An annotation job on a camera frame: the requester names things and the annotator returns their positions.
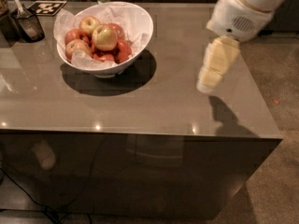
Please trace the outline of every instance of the gray table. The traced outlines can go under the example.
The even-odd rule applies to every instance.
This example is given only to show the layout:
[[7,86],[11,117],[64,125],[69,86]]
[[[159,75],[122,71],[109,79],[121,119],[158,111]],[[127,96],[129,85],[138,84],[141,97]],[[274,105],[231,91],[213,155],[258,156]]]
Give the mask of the gray table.
[[[64,8],[75,14],[91,5]],[[44,40],[0,48],[1,132],[44,134],[68,164],[58,163],[45,177],[10,161],[38,186],[40,201],[55,206],[62,193],[75,196],[74,187],[88,180],[80,201],[67,207],[74,212],[213,218],[279,144],[278,127],[242,58],[213,94],[195,88],[206,45],[216,37],[206,29],[213,5],[140,6],[154,20],[153,38],[140,59],[112,79],[60,59],[55,17],[39,17]],[[100,151],[88,151],[95,144]],[[96,160],[100,167],[93,168],[101,172],[87,164],[82,172],[74,159]],[[70,183],[73,189],[66,188]],[[57,192],[46,192],[49,187]]]

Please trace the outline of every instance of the bowl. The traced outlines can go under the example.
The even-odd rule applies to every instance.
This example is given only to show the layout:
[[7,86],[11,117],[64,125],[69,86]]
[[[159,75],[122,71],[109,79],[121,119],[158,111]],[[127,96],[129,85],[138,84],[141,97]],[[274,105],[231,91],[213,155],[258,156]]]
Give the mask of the bowl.
[[134,54],[130,57],[129,60],[127,60],[124,63],[115,64],[115,66],[110,66],[106,68],[99,68],[99,69],[91,69],[86,67],[80,67],[75,66],[72,63],[70,63],[65,58],[65,49],[59,46],[57,43],[57,51],[59,56],[62,58],[62,60],[67,63],[68,65],[84,72],[89,73],[92,75],[95,75],[96,77],[114,77],[117,74],[120,74],[125,70],[127,67],[129,67],[134,61],[137,60],[141,52],[145,49],[145,47],[148,45],[148,43],[151,40],[152,33],[153,33],[153,22],[150,14],[148,11],[146,11],[144,8],[127,2],[107,2],[100,5],[95,5],[92,7],[88,7],[82,11],[80,11],[77,15],[75,15],[75,18],[82,18],[85,15],[95,15],[96,13],[99,13],[101,11],[104,11],[105,9],[118,9],[122,10],[125,9],[126,16],[129,18],[130,21],[130,27],[132,28],[132,34],[131,37],[134,37],[135,35],[146,35],[146,39],[142,39],[142,42],[139,41],[139,46],[137,46],[137,49],[135,49]]

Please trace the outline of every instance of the white paper liner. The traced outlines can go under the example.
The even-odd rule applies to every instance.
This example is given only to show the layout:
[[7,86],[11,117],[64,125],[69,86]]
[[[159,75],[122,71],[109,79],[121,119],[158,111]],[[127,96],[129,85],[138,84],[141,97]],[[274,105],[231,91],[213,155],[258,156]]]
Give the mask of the white paper liner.
[[[150,34],[134,30],[134,27],[136,27],[133,25],[135,16],[132,16],[132,12],[130,15],[128,9],[137,9],[137,7],[128,7],[125,3],[118,7],[105,7],[101,9],[93,6],[79,12],[76,16],[62,8],[57,14],[53,30],[54,38],[63,51],[60,55],[67,60],[64,44],[66,33],[71,29],[78,28],[79,22],[83,17],[92,15],[102,23],[113,22],[120,25],[126,34],[125,39],[130,43],[132,48],[133,54],[130,58],[136,56],[149,43]],[[110,61],[96,61],[80,50],[73,53],[71,63],[81,70],[106,70],[119,65]]]

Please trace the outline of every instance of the bowl of apples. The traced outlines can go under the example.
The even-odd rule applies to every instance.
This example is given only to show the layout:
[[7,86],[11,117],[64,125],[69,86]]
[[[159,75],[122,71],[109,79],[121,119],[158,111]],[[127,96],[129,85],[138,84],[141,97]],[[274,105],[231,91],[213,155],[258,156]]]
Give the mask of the bowl of apples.
[[129,67],[151,40],[153,22],[142,7],[108,2],[73,15],[61,10],[54,23],[57,51],[70,66],[97,77]]

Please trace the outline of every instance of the white bowl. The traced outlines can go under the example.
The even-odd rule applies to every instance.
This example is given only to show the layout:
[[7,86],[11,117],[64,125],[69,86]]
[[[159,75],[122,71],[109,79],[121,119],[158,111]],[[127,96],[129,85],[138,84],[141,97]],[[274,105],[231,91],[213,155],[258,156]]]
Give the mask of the white bowl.
[[134,31],[135,34],[146,34],[148,35],[148,39],[146,42],[143,42],[139,49],[136,50],[133,54],[133,56],[127,60],[124,63],[117,64],[116,66],[109,67],[106,69],[89,69],[89,68],[84,68],[84,67],[78,67],[73,65],[72,63],[68,62],[67,59],[65,58],[65,51],[61,46],[57,44],[57,51],[60,57],[63,59],[63,61],[70,66],[83,71],[85,73],[89,73],[92,75],[95,75],[97,77],[114,77],[116,74],[120,74],[124,69],[126,69],[128,66],[130,66],[141,54],[141,52],[144,50],[144,48],[148,45],[148,43],[151,40],[152,33],[153,33],[153,22],[150,14],[148,11],[146,11],[144,8],[131,4],[131,3],[126,3],[126,2],[108,2],[108,3],[103,3],[101,5],[95,5],[92,7],[88,7],[87,9],[82,10],[79,12],[75,17],[80,18],[84,15],[93,15],[95,13],[98,13],[101,10],[106,9],[107,7],[109,8],[129,8],[126,9],[128,12],[128,16],[131,21],[131,26],[132,26],[132,31]]

